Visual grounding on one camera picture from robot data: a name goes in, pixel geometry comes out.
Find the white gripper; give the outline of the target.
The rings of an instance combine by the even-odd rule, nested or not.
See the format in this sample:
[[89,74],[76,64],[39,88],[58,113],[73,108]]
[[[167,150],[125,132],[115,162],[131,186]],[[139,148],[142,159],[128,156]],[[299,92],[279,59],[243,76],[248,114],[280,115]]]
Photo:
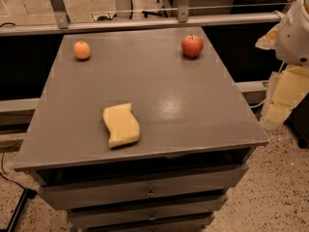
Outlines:
[[275,130],[309,94],[309,0],[295,0],[280,23],[255,46],[275,49],[279,60],[291,64],[282,72],[273,72],[268,81],[260,124],[265,130]]

